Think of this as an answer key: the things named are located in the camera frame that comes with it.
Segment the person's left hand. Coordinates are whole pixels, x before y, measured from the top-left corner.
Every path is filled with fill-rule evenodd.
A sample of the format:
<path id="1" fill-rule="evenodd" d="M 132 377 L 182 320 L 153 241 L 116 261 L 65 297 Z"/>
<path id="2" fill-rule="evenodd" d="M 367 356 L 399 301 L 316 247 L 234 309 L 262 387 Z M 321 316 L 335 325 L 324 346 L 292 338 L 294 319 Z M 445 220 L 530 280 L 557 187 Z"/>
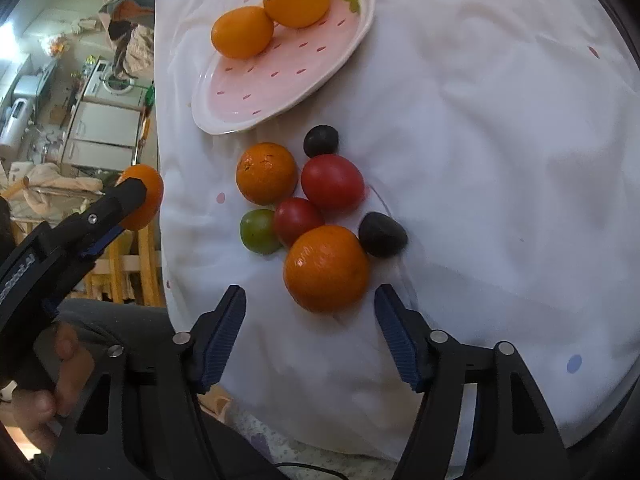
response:
<path id="1" fill-rule="evenodd" d="M 51 455 L 58 437 L 50 423 L 56 415 L 68 416 L 73 411 L 94 370 L 94 359 L 80 343 L 75 327 L 64 322 L 40 335 L 35 348 L 39 361 L 56 378 L 54 390 L 16 388 L 12 411 L 26 438 L 41 452 Z"/>

